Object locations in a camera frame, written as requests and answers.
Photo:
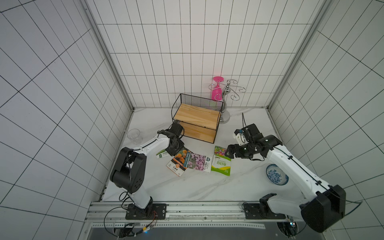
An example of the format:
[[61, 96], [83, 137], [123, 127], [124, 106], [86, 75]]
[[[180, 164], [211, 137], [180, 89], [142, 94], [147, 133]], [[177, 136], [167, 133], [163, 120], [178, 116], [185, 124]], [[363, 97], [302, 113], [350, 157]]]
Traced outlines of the green zinnia seed bag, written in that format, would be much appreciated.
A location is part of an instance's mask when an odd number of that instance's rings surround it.
[[215, 146], [212, 158], [211, 171], [221, 173], [225, 176], [231, 174], [231, 159], [225, 156], [227, 149]]

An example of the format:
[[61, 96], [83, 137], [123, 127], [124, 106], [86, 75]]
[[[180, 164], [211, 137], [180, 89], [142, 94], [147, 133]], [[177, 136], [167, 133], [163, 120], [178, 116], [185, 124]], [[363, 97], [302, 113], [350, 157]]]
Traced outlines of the mixed flower seed bag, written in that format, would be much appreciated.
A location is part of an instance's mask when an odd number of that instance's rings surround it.
[[161, 150], [160, 152], [158, 152], [158, 153], [156, 154], [156, 158], [157, 158], [157, 159], [160, 159], [160, 158], [166, 158], [166, 157], [168, 157], [168, 156], [170, 156], [170, 154], [169, 154], [166, 150]]

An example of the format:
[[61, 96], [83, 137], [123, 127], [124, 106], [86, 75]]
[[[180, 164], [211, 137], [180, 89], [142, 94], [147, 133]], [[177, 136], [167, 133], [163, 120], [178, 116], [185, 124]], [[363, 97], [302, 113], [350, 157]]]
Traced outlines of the black wire wooden shelf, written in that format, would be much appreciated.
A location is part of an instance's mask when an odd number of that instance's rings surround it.
[[208, 98], [179, 94], [172, 105], [172, 119], [184, 128], [184, 136], [213, 144], [223, 104]]

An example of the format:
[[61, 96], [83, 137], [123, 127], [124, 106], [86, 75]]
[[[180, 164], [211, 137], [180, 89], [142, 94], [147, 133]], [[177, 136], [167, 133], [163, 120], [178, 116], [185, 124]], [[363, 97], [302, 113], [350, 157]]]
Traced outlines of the orange flower seed bag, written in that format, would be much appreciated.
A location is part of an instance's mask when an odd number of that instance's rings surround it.
[[191, 151], [186, 148], [181, 149], [167, 163], [167, 168], [178, 177], [181, 177], [187, 169], [190, 153]]

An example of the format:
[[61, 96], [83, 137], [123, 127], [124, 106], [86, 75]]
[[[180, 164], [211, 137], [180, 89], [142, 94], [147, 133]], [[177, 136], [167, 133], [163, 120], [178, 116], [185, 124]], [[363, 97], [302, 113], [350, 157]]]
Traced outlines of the purple flower seed bag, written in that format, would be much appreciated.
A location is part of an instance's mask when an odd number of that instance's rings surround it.
[[189, 153], [187, 156], [187, 168], [210, 173], [212, 167], [212, 159], [194, 153]]

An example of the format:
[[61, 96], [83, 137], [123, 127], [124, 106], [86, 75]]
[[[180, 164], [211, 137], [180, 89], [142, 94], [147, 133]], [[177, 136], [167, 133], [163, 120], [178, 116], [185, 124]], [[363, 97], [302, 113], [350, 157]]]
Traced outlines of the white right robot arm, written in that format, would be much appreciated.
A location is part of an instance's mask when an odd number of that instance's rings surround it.
[[225, 155], [230, 159], [254, 160], [260, 154], [277, 165], [300, 189], [300, 197], [279, 197], [270, 193], [259, 200], [263, 217], [282, 214], [303, 220], [312, 230], [322, 233], [346, 215], [346, 192], [339, 185], [322, 180], [289, 152], [273, 135], [244, 137], [234, 133], [237, 144], [229, 145]]

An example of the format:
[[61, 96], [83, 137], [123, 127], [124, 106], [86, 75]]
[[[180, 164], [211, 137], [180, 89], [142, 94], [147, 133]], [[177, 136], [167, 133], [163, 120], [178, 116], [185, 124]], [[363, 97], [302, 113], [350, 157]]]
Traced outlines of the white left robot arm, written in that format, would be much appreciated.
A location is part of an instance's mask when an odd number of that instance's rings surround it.
[[160, 150], [166, 150], [174, 156], [184, 147], [181, 140], [183, 133], [184, 128], [178, 122], [173, 122], [168, 129], [158, 131], [158, 135], [147, 143], [133, 149], [124, 147], [120, 150], [112, 168], [110, 181], [127, 191], [135, 210], [146, 214], [153, 211], [153, 198], [142, 186], [147, 158], [155, 156]]

